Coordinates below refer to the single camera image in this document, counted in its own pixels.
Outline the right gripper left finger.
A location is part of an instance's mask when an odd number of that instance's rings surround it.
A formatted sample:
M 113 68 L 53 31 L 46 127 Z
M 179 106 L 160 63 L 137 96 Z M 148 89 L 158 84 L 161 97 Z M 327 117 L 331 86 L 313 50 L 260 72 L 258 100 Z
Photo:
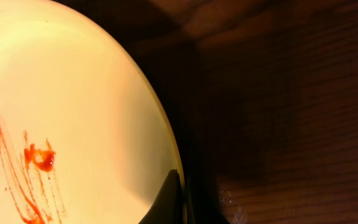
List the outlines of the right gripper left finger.
M 177 170 L 169 171 L 154 203 L 139 224 L 183 224 L 183 197 Z

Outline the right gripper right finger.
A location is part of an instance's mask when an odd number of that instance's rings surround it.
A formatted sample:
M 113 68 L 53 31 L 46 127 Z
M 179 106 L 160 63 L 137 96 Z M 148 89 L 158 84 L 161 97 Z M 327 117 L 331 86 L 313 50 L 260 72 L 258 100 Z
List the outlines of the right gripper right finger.
M 201 182 L 192 176 L 186 184 L 186 211 L 188 224 L 230 224 L 213 205 Z

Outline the yellow plate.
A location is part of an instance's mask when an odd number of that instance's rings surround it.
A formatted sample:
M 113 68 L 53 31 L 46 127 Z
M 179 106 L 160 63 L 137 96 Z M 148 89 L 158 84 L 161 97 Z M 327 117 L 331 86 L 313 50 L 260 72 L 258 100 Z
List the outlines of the yellow plate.
M 54 1 L 0 1 L 0 223 L 139 223 L 183 169 L 131 56 Z

